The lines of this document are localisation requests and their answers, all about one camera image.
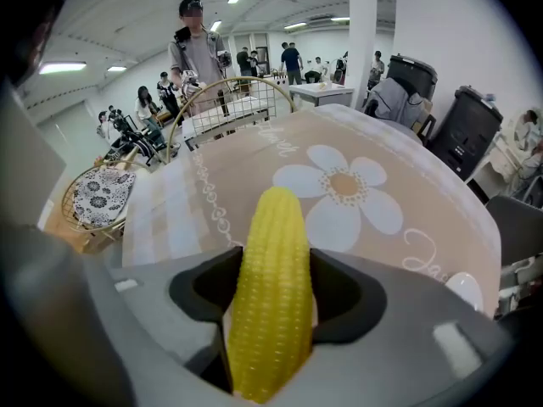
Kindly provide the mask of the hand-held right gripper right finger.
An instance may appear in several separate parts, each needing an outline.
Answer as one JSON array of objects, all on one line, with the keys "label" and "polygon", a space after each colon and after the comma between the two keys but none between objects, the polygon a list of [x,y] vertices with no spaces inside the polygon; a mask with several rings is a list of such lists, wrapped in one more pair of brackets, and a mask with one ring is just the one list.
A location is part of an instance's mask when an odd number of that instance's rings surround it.
[{"label": "hand-held right gripper right finger", "polygon": [[461,406],[506,362],[511,336],[435,279],[311,250],[318,323],[281,406]]}]

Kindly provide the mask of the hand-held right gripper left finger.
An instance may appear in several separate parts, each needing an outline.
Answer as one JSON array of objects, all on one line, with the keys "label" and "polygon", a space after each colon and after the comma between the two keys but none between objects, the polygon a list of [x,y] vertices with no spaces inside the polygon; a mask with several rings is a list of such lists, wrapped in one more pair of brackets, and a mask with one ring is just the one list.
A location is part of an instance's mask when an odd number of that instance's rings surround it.
[{"label": "hand-held right gripper left finger", "polygon": [[1,227],[1,343],[18,406],[236,406],[140,324],[96,257]]}]

